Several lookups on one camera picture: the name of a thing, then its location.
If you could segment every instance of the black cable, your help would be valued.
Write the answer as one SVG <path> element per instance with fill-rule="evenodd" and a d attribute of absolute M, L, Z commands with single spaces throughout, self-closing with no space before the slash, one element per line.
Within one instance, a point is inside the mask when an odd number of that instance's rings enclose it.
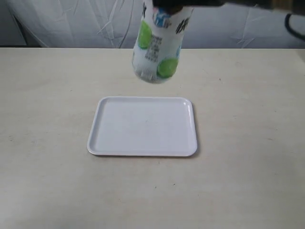
<path fill-rule="evenodd" d="M 295 31 L 293 28 L 290 26 L 290 18 L 291 18 L 291 13 L 287 14 L 285 17 L 285 27 L 287 31 L 294 37 L 302 40 L 305 42 L 305 35 L 300 34 L 299 32 Z"/>

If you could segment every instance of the beige table surface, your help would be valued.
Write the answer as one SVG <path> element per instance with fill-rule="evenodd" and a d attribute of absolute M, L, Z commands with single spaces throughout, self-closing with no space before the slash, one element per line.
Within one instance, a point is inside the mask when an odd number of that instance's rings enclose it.
<path fill-rule="evenodd" d="M 131 57 L 0 49 L 1 229 L 305 228 L 305 51 L 182 50 L 161 85 Z M 190 99 L 198 153 L 89 154 L 109 95 Z"/>

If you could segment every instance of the green lime graphic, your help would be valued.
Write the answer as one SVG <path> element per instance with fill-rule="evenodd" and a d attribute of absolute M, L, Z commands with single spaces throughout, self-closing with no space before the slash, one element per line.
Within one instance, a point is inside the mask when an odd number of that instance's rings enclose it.
<path fill-rule="evenodd" d="M 177 66 L 177 58 L 165 59 L 159 63 L 157 74 L 163 79 L 170 78 L 175 74 Z"/>
<path fill-rule="evenodd" d="M 142 21 L 138 37 L 138 45 L 141 49 L 147 49 L 151 42 L 152 30 L 149 25 Z"/>

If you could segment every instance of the plastic bottle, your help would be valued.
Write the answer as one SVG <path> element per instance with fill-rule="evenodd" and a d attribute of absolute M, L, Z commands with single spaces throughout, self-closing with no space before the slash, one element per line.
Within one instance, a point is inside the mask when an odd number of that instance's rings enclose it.
<path fill-rule="evenodd" d="M 176 72 L 184 31 L 193 7 L 165 10 L 153 7 L 152 2 L 144 0 L 143 3 L 132 65 L 135 74 L 141 79 L 162 83 Z"/>

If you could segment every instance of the white tray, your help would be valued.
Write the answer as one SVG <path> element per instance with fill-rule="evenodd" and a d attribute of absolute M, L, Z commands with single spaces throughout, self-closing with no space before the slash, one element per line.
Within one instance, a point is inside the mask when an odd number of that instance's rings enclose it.
<path fill-rule="evenodd" d="M 99 156 L 191 156 L 197 150 L 192 103 L 176 97 L 103 98 L 87 148 Z"/>

